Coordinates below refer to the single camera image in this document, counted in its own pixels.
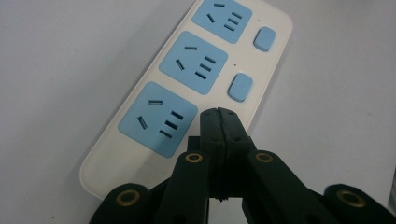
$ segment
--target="white table surface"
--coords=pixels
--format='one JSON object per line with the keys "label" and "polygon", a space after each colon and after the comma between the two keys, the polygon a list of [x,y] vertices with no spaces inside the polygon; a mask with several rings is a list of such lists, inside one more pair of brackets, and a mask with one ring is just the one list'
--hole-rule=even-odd
{"label": "white table surface", "polygon": [[[269,2],[294,30],[248,133],[309,188],[346,183],[386,205],[396,1]],[[79,167],[191,3],[0,1],[0,223],[89,222],[100,201]],[[210,221],[246,223],[237,200]]]}

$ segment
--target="blue switch button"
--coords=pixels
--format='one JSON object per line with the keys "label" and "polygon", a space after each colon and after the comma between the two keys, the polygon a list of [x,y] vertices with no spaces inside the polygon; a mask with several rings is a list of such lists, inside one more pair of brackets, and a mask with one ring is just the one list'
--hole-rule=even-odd
{"label": "blue switch button", "polygon": [[264,52],[270,50],[274,43],[276,33],[273,29],[266,26],[262,27],[254,39],[254,47]]}
{"label": "blue switch button", "polygon": [[228,89],[228,95],[237,102],[243,102],[247,98],[252,84],[253,79],[251,77],[239,73],[233,79],[233,83]]}

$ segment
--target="metal ring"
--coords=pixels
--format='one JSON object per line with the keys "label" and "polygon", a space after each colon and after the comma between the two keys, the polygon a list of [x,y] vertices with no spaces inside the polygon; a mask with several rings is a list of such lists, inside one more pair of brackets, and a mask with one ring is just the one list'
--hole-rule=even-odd
{"label": "metal ring", "polygon": [[[350,201],[347,196],[352,196],[355,201]],[[357,195],[356,193],[346,190],[346,189],[339,189],[337,191],[337,197],[340,199],[343,203],[346,203],[352,207],[357,207],[357,208],[362,208],[366,205],[366,201],[364,199]]]}
{"label": "metal ring", "polygon": [[202,161],[202,159],[203,159],[203,157],[198,153],[190,153],[189,155],[186,156],[186,161],[193,162],[193,163],[200,162],[200,161]]}
{"label": "metal ring", "polygon": [[[123,197],[125,197],[126,195],[131,194],[132,199],[129,200],[124,200]],[[117,196],[117,204],[122,206],[122,207],[126,207],[126,206],[130,206],[133,205],[135,203],[137,203],[137,201],[139,201],[140,199],[140,193],[139,191],[135,190],[135,189],[127,189],[123,192],[121,192],[119,194],[119,196]]]}
{"label": "metal ring", "polygon": [[260,152],[260,153],[256,154],[256,160],[262,161],[262,162],[271,162],[274,160],[274,158],[267,153]]}

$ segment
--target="blue outlet panel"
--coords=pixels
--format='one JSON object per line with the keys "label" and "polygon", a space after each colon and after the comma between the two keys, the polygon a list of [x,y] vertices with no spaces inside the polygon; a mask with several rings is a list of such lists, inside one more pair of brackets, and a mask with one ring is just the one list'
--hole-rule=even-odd
{"label": "blue outlet panel", "polygon": [[228,59],[228,54],[190,32],[183,32],[163,58],[160,71],[205,95]]}
{"label": "blue outlet panel", "polygon": [[196,105],[149,82],[122,118],[119,130],[145,147],[170,158],[197,112]]}
{"label": "blue outlet panel", "polygon": [[250,9],[232,0],[205,0],[192,21],[234,44],[243,33],[251,15]]}

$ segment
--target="white power strip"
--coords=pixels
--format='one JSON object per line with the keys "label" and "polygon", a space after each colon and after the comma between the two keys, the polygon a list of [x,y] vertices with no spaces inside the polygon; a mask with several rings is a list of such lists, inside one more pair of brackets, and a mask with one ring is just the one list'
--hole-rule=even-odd
{"label": "white power strip", "polygon": [[247,129],[291,30],[261,0],[196,1],[83,162],[83,187],[103,199],[125,183],[156,186],[208,108],[234,111]]}

